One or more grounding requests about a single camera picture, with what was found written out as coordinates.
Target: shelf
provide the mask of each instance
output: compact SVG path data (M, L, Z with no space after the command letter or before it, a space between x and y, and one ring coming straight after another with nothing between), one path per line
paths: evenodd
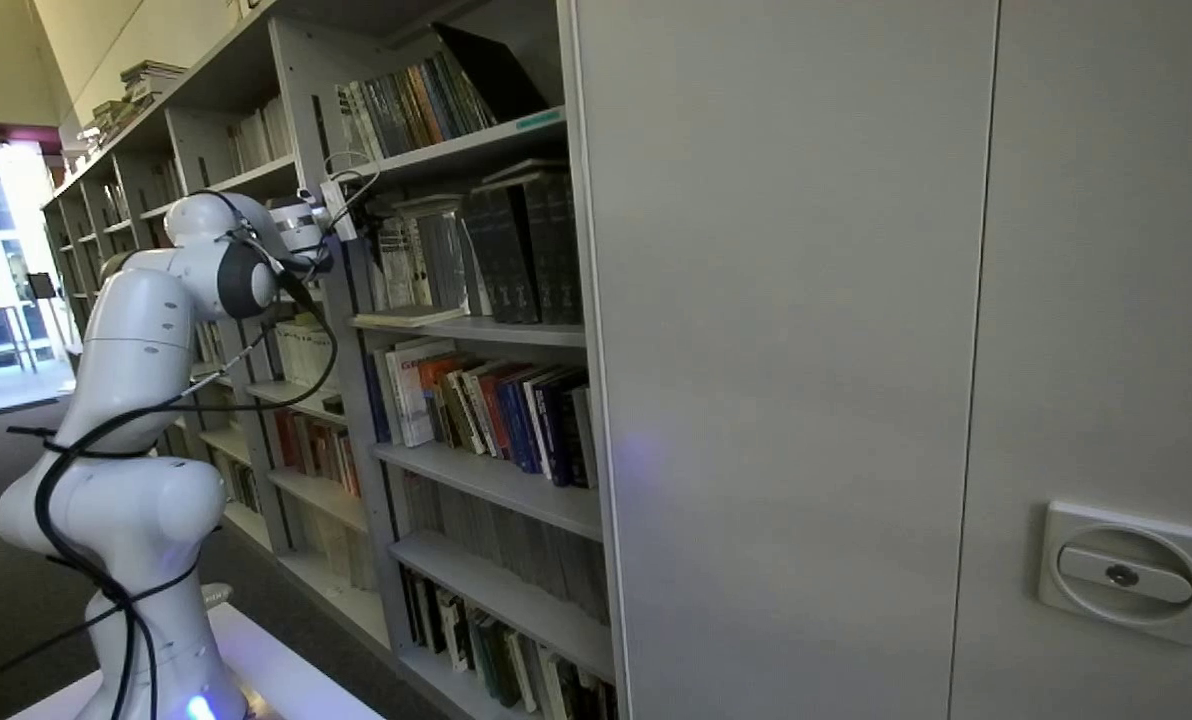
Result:
M563 529L600 544L600 504L595 504L595 491L588 490L561 490L544 475L519 471L510 461L474 457L447 445L420 445L420 450L381 445L375 457L406 471L427 475L432 486L480 496L490 504L502 504L510 512L544 521L553 529Z
M327 610L347 618L366 635L387 647L383 602L375 591L352 587L318 557L281 557L281 566L313 587Z
M270 521L245 504L230 504L223 510L223 521L245 533L247 541L258 541L263 553L273 553L273 541L270 541Z
M168 109L247 111L277 95L277 62L270 42L273 6L217 46L174 91Z
M595 625L578 603L563 603L510 570L470 557L446 536L406 536L394 544L394 557L413 573L427 577L432 583L474 602L490 618L519 629L525 635L555 647L563 660L579 666L584 672L612 682L612 642L608 629Z
M301 398L301 394L307 394L307 389L304 386L253 386L247 389L247 398L270 402L270 406L281 406L281 402ZM318 398L307 398L307 402L301 402L294 409L304 414L304 418L318 418L325 424L347 430L347 418L327 414L319 402L325 398L318 394Z
M331 475L301 475L301 471L273 471L273 486L284 490L287 496L319 510L325 517L347 523L352 533L359 533L359 536L368 533L359 502L347 496L341 490L341 479L331 479Z
M446 699L452 699L465 718L478 720L535 720L527 711L495 706L478 672L447 667L446 658L432 653L399 653L399 666L416 672L425 685L432 685Z
M241 430L199 431L199 445L210 445L210 450L232 457L236 463L253 470Z
M204 377L213 377L213 374L222 374L222 364L193 364L193 386L204 379Z
M245 192L245 196L294 196L301 188L294 157L277 157L260 168L230 176L213 184L217 192Z
M483 317L457 317L420 329L395 329L383 317L352 317L359 334L387 334L387 336L432 336L432 342L465 342L465 346L527 346L527 347L584 347L584 324L502 324Z
M122 157L129 157L129 154L139 154L139 157L168 157L174 146L168 146L168 127L166 127L166 111L160 111L160 105L147 109L147 117L134 121L134 123L116 138L116 146L122 146Z
M174 203L176 203L176 202L156 203L156 210L147 210L139 219L160 219L160 215L168 215Z
M432 181L447 172L470 176L474 163L515 161L519 154L561 146L561 140L563 140L563 109L544 109L533 117L515 117L514 123L495 123L495 127L425 146L399 157L383 157L375 163L366 163L341 176L341 184L352 184L352 181L413 184L413 181Z

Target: white wall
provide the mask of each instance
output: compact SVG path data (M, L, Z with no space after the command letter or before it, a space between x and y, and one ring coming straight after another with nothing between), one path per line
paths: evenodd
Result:
M1038 602L1050 502L1192 523L1192 0L578 14L633 711L1192 720Z
M1192 523L1192 0L1009 0L961 720L1192 720L1192 647L1038 603L1046 502Z
M0 123L55 123L52 58L30 0L0 0Z
M578 14L628 706L945 718L992 6Z
M193 69L241 25L241 7L245 0L37 0L81 123L123 95L123 69Z

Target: book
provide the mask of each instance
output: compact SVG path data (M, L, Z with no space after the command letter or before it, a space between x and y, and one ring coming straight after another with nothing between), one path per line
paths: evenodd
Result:
M442 612L447 667L474 672L474 635L470 635L465 602L457 602L447 587L435 587L435 612Z
M359 502L359 471L355 471L347 430L331 430L331 454L337 454L337 470L341 470L341 475L337 475L341 490Z
M304 471L307 470L307 450L304 450L304 430L301 418L287 409L273 409L273 438L277 438L277 463L287 471Z
M457 364L446 342L409 342L375 354L394 445L416 450L435 442L427 389Z
M474 406L474 418L478 418L478 430L480 430L480 442L483 442L483 457L510 457L505 442L510 442L510 430L505 430L505 418L495 409L495 377L505 374L515 374L519 364L510 364L510 361L491 361L491 364L478 364L470 374L462 374L462 386L465 386L465 398Z
M387 203L375 234L375 307L381 313L470 313L470 241L462 196L432 192Z
M491 438L502 461L514 461L514 438L510 438L510 414L505 414L505 402L502 402L502 386L519 370L525 364L490 364L490 370L478 374L483 414L490 414L490 438Z
M579 386L579 389L567 394L567 402L574 402L574 420L578 420L578 442L579 442L584 486L600 490L595 442L591 442L591 389Z
M406 597L406 621L409 621L409 642L416 647L432 647L427 642L427 625L425 625L425 602L420 602L420 583L399 577L399 597Z
M465 227L490 295L490 317L505 324L541 321L525 202L495 184L474 188L465 202Z
M478 457L483 457L483 431L478 424L478 414L474 414L474 402L465 394L465 374L446 374L442 389L446 389L446 406L447 406L447 420L452 420L452 431L457 431L457 450L470 450Z
M561 672L561 658L544 646L535 646L541 653L541 706L548 720L578 720L574 706L563 699L563 672Z
M416 386L420 386L420 394L425 394L425 402L427 402L427 418L432 418L432 442L442 442L442 445L457 445L457 431L452 431L452 409L457 409L457 398L447 398L447 386L446 386L446 377L452 374L452 370L462 370L462 355L432 355L432 361L420 361L420 364L413 364L416 370Z
M413 89L413 95L416 95L416 105L420 105L420 117L425 117L425 123L432 127L432 140L447 140L447 138L457 138L457 127L452 127L452 121L447 121L447 111L446 111L446 105L442 105L442 95L435 95L435 89L432 89L427 69L425 69L425 63L409 63L409 69L406 69L406 84Z
M425 635L427 653L446 653L446 629L442 629L442 602L435 602L435 583L413 577L413 597L416 597L416 625Z
M553 379L533 386L533 414L535 414L535 431L541 431L541 471L553 486L579 486L578 475L578 430L574 430L574 409L567 394L578 386L588 386L579 374L561 374Z
M474 80L462 73L462 63L447 58L447 48L442 48L432 62L432 78L447 100L447 111L457 117L462 131L478 131L490 127L491 117L483 109L483 100L478 95Z
M591 672L578 667L574 696L578 696L578 718L579 720L605 720L608 718L608 706L600 696L600 682Z
M490 687L491 699L514 709L519 699L519 687L510 658L510 629L483 612L474 612L474 647L478 647L480 685Z
M541 450L535 450L533 414L527 414L527 402L525 402L525 379L533 379L541 374L544 370L519 370L519 374L502 379L502 409L505 409L505 420L510 420L514 463L519 471L541 471Z
M515 675L515 693L519 693L519 709L525 711L541 711L541 696L535 696L535 675L533 675L533 667L527 667L527 660L525 660L525 642L519 642L519 633L505 633L505 647L510 647L510 666L514 666L514 675Z
M535 275L535 300L544 324L579 324L579 262L578 262L578 219L574 188L563 172L519 176L527 211L527 252Z
M395 95L395 80L394 78L375 78L359 84L366 109L373 117L373 127L383 146L383 157L399 157L413 149L413 131Z
M347 163L373 163L383 157L373 111L366 105L366 84L347 80L331 89L341 138L347 140Z
M548 109L515 53L502 42L432 25L495 123Z

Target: white metal panel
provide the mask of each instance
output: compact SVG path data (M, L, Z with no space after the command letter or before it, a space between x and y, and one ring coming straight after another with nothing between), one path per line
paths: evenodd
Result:
M1192 647L1038 603L1042 504L1192 523L1192 0L1009 0L957 720L1192 720Z
M945 718L992 6L578 6L633 718Z

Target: black cable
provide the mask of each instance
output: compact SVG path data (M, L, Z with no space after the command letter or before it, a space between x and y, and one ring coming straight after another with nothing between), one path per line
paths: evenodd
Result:
M154 587L138 591L134 602L160 597L160 591L184 583L198 570L199 570L199 566L188 566L182 577L174 577L174 579L166 579L166 583L154 583ZM55 635L48 635L48 642L41 642L41 646L17 653L12 660L0 666L0 672L22 667L26 660L31 660L31 658L41 658L41 653L48 653L48 647L55 647L55 646L63 646L63 642L71 642L71 635L98 629L99 621L107 621L107 618L116 618L116 612L122 612L122 610L113 603L113 610L105 610L99 618L87 618L86 625L71 625L71 629L63 629L63 633L55 633Z
M154 642L154 629L147 629L147 618L144 612L123 612L139 633L144 633L144 646L147 646L147 720L156 720L156 709L160 709L160 682L156 682L156 642Z
M134 409L134 414L122 414L122 418L107 418L105 424L87 430L77 445L63 445L60 457L44 470L41 486L37 486L37 523L41 533L48 536L48 544L60 553L60 566L63 570L77 570L81 577L87 577L107 602L113 610L123 612L123 667L122 667L122 685L116 685L116 706L113 706L113 720L122 720L122 709L123 709L123 693L129 693L129 675L134 675L134 633L138 633L138 602L134 591L107 577L81 544L71 544L55 523L52 523L52 491L55 486L63 479L63 471L98 445L105 442L107 431L139 420L139 418L154 418L154 414L166 414L174 409L174 402L160 402L160 406L147 406L147 409Z

